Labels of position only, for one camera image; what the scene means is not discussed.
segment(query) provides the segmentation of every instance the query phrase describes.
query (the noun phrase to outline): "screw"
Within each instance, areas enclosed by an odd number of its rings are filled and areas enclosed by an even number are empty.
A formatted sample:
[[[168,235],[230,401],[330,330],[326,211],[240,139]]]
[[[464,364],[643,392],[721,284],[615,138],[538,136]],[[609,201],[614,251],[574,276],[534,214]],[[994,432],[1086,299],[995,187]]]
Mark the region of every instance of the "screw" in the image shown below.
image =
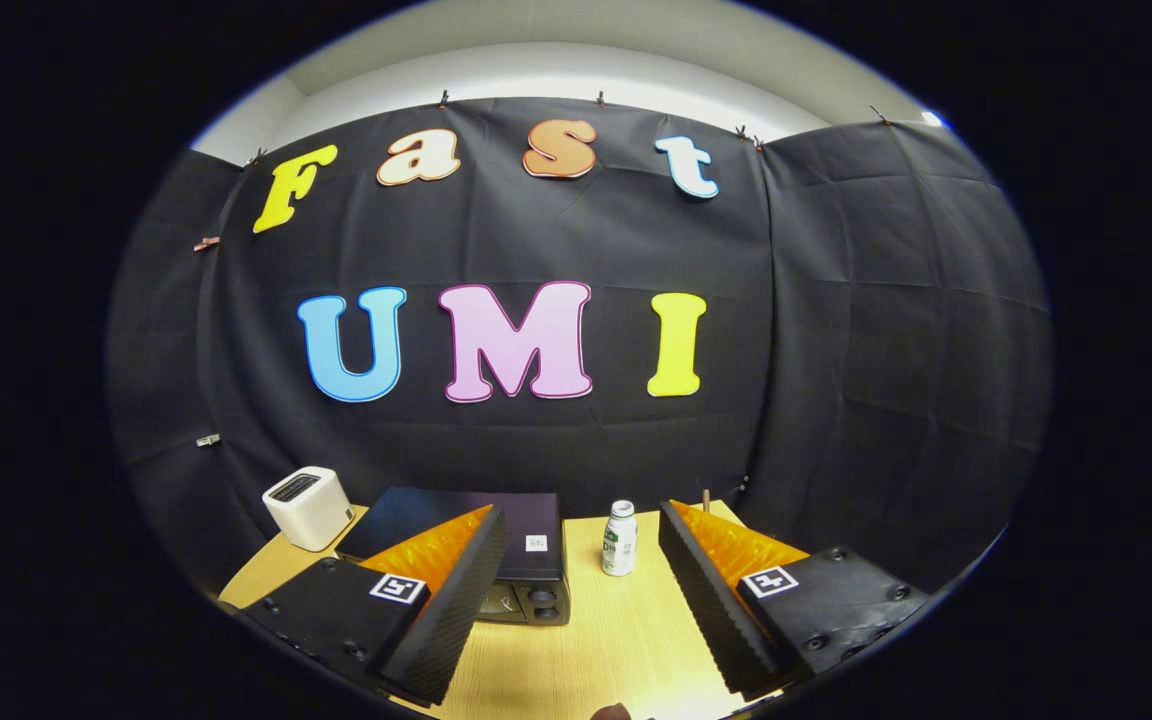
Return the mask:
[[[362,647],[358,647],[358,643],[356,642],[344,641],[343,647],[347,655],[355,655],[358,660],[367,659],[367,652],[362,650]]]

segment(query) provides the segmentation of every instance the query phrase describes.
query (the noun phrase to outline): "black backdrop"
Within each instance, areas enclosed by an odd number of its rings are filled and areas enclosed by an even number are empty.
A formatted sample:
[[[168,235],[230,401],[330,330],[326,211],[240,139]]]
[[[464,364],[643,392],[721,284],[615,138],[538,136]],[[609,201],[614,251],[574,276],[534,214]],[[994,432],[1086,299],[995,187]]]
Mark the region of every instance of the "black backdrop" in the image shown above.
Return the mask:
[[[526,175],[526,131],[550,118],[598,129],[590,173]],[[389,143],[430,127],[457,134],[460,169],[376,182]],[[714,199],[669,177],[653,143],[676,135],[712,156]],[[291,220],[252,233],[270,170],[326,145],[338,159]],[[194,252],[221,209],[220,245]],[[109,323],[115,430],[147,515],[210,592],[276,532],[260,494],[303,465],[338,470],[365,505],[402,483],[558,492],[564,516],[605,514],[621,497],[694,502],[708,487],[752,528],[808,551],[851,544],[934,591],[1005,526],[1043,438],[1041,274],[1005,194],[947,129],[923,123],[758,150],[626,106],[397,109],[245,169],[187,152],[129,252]],[[593,392],[445,397],[439,293],[484,283],[520,323],[552,281],[593,291],[581,319]],[[296,306],[323,295],[353,305],[379,286],[407,291],[401,379],[376,401],[334,400],[312,382]],[[659,291],[707,302],[691,396],[645,388]],[[340,319],[356,372],[372,363],[369,329],[361,310]],[[211,433],[219,445],[194,446]]]

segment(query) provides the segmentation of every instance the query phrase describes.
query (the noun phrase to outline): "white bottle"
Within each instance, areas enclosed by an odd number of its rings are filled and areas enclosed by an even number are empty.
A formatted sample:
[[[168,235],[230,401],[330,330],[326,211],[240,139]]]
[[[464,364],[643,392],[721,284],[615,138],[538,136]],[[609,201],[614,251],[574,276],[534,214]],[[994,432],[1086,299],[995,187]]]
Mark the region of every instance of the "white bottle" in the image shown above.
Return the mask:
[[[617,500],[612,503],[612,516],[602,530],[602,570],[608,575],[628,575],[634,571],[634,556],[639,551],[639,521],[634,517],[634,503]]]

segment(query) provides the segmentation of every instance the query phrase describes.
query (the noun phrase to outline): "yellow letter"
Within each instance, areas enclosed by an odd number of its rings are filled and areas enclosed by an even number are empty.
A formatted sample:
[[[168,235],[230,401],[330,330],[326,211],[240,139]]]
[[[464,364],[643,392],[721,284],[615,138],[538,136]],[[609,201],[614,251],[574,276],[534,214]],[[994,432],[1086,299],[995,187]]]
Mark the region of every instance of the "yellow letter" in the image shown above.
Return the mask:
[[[335,160],[335,145],[317,149],[314,152],[306,152],[300,158],[293,158],[274,168],[274,185],[270,188],[270,197],[265,199],[265,211],[260,218],[256,218],[252,232],[267,232],[274,225],[280,225],[291,220],[291,194],[296,194],[296,199],[305,197],[310,191],[310,185],[314,183],[316,174],[319,174],[317,165],[331,165]]]
[[[456,134],[449,129],[422,129],[399,137],[389,145],[389,154],[393,158],[376,169],[376,181],[380,184],[406,184],[414,179],[435,181],[461,167],[456,159]]]
[[[660,314],[660,359],[647,381],[652,397],[691,395],[700,378],[691,372],[696,359],[696,319],[705,314],[705,301],[685,291],[667,291],[652,298]]]

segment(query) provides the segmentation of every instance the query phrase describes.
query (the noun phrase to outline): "pink letter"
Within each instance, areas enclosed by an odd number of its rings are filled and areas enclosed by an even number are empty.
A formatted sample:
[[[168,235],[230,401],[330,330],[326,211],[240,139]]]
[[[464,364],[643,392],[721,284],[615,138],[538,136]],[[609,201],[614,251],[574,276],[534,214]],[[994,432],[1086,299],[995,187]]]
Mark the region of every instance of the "pink letter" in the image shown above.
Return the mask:
[[[539,372],[531,381],[536,396],[586,395],[594,382],[581,364],[579,314],[589,300],[585,283],[545,283],[515,329],[488,287],[462,285],[444,290],[438,304],[452,313],[452,355],[456,363],[447,399],[480,402],[492,397],[492,382],[483,379],[479,354],[509,397],[518,395],[536,355],[540,355]]]

